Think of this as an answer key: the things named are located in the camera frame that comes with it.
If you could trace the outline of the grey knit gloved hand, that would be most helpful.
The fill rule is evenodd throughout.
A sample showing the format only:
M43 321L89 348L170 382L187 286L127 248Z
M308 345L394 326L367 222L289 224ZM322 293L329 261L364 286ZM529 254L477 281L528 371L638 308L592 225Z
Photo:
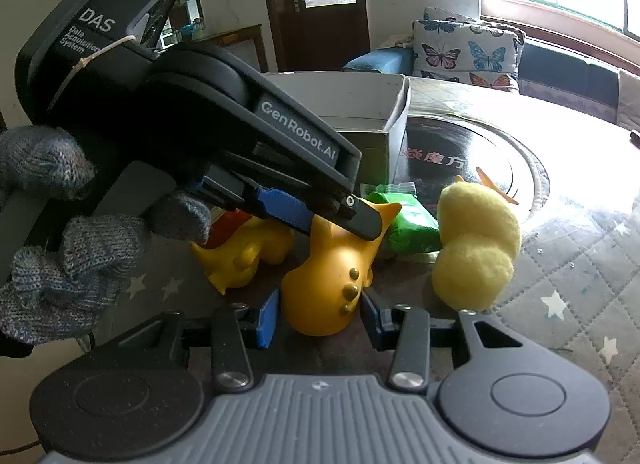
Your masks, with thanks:
M23 190L73 210L96 169L61 128L25 126L1 134L1 199ZM141 215L77 215L48 227L52 247L13 251L1 287L1 352L27 356L32 347L89 333L126 290L154 235L204 243L209 208L172 191Z

